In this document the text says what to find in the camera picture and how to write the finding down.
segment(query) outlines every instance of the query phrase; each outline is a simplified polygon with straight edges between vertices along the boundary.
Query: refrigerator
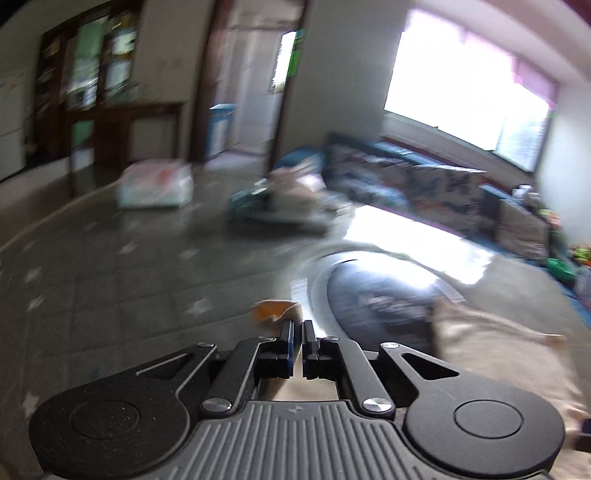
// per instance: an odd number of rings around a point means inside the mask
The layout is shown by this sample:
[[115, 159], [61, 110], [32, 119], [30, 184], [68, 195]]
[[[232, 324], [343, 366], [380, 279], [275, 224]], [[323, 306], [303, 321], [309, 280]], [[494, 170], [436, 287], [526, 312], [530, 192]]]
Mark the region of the refrigerator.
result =
[[24, 72], [0, 74], [0, 180], [25, 167]]

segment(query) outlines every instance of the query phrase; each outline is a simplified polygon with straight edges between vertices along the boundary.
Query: blue container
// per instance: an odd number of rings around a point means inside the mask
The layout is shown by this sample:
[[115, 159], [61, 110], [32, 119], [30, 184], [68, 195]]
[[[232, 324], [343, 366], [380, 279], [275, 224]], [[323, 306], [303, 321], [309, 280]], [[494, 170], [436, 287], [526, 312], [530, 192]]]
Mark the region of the blue container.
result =
[[209, 109], [209, 131], [207, 133], [207, 158], [215, 157], [226, 149], [228, 132], [232, 126], [235, 103], [219, 103]]

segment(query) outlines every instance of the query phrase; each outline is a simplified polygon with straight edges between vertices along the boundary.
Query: bright window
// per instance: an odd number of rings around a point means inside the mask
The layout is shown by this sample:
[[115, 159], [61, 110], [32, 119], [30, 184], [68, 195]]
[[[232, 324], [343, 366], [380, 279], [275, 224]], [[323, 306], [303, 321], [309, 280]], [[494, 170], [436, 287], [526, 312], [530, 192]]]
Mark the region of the bright window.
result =
[[533, 171], [555, 86], [507, 51], [420, 10], [402, 34], [385, 109]]
[[275, 75], [271, 81], [271, 92], [280, 93], [285, 87], [287, 72], [290, 67], [291, 51], [296, 40], [296, 32], [288, 32], [281, 37], [277, 62], [275, 63]]

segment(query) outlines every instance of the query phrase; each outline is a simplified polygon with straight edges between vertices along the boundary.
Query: doorway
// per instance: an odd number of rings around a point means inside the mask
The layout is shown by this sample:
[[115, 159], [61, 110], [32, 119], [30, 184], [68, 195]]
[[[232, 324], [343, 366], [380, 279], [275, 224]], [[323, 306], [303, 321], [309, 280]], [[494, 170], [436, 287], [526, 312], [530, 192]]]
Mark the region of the doorway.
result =
[[[220, 10], [224, 3], [227, 21], [221, 29], [218, 54], [212, 54], [212, 45], [209, 56], [207, 46], [204, 52], [200, 82], [210, 79], [210, 96], [202, 99], [206, 104], [195, 111], [191, 160], [203, 163], [208, 170], [263, 175], [272, 153], [296, 30], [301, 26], [306, 2], [233, 0], [228, 7], [227, 0], [217, 0], [207, 43], [216, 35], [215, 16], [223, 15]], [[205, 96], [199, 85], [197, 96]], [[199, 138], [202, 145], [197, 145]]]

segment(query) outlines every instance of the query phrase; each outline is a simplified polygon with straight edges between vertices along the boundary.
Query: green toy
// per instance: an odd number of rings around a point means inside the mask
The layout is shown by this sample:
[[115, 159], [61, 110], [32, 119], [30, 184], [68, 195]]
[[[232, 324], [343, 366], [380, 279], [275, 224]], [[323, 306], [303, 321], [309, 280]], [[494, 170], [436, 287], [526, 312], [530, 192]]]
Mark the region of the green toy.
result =
[[578, 260], [591, 260], [591, 250], [586, 247], [577, 247], [574, 249], [574, 257]]
[[562, 260], [558, 260], [558, 258], [549, 258], [546, 261], [546, 268], [548, 268], [550, 275], [552, 275], [559, 282], [568, 287], [574, 285], [576, 274]]

